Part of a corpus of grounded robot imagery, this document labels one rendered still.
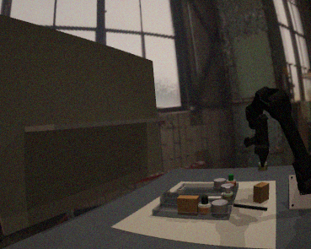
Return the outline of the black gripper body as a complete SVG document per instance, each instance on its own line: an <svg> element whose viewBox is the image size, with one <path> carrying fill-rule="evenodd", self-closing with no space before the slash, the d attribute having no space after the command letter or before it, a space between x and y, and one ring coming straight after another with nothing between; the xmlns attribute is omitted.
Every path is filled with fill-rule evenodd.
<svg viewBox="0 0 311 249"><path fill-rule="evenodd" d="M255 154L269 153L268 130L255 131L255 136L257 137Z"/></svg>

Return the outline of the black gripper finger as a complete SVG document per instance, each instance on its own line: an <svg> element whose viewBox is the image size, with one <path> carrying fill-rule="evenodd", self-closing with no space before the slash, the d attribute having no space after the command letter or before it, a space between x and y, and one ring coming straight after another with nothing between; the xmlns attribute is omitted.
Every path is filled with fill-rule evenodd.
<svg viewBox="0 0 311 249"><path fill-rule="evenodd" d="M269 153L257 154L259 156L259 158L260 158L261 167L264 167L265 161L266 161L266 158L267 158L268 154Z"/></svg>

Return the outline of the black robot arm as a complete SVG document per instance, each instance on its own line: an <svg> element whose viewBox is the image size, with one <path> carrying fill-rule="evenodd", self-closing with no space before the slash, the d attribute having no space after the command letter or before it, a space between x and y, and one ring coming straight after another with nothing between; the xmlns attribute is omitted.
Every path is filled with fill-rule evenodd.
<svg viewBox="0 0 311 249"><path fill-rule="evenodd" d="M263 87L257 90L252 103L245 110L249 128L255 131L268 130L267 119L269 118L266 114L262 114L264 110L269 112L273 119L279 121L295 157L292 166L296 172L299 194L300 196L311 194L311 155L308 154L292 119L292 104L287 93L280 89Z"/></svg>

